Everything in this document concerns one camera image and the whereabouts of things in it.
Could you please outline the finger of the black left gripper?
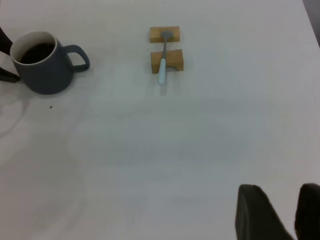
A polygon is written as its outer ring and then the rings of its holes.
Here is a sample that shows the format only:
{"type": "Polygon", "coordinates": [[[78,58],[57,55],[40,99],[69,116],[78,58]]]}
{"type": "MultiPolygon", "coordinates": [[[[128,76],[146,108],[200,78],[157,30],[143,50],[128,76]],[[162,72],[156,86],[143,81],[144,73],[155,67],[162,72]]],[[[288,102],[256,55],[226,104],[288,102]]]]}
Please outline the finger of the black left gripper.
{"type": "Polygon", "coordinates": [[[8,83],[17,83],[20,81],[20,77],[10,71],[0,68],[0,81],[8,83]]]}
{"type": "Polygon", "coordinates": [[[10,54],[10,49],[13,42],[8,38],[0,27],[0,51],[4,54],[10,54]]]}

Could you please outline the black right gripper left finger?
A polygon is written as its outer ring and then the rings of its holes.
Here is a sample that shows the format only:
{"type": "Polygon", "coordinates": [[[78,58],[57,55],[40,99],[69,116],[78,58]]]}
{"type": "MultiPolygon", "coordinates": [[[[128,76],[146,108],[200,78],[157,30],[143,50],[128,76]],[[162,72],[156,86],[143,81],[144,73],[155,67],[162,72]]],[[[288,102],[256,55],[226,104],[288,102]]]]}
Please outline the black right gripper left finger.
{"type": "Polygon", "coordinates": [[[291,240],[268,196],[257,185],[238,188],[235,214],[238,240],[291,240]]]}

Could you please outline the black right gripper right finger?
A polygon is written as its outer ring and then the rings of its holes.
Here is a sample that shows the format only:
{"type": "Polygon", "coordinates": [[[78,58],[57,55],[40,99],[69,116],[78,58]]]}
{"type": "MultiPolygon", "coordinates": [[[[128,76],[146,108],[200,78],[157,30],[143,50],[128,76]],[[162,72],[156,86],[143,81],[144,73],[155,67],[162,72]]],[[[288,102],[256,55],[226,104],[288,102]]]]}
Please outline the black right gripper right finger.
{"type": "Polygon", "coordinates": [[[320,239],[320,186],[305,183],[300,188],[294,222],[298,240],[320,239]]]}

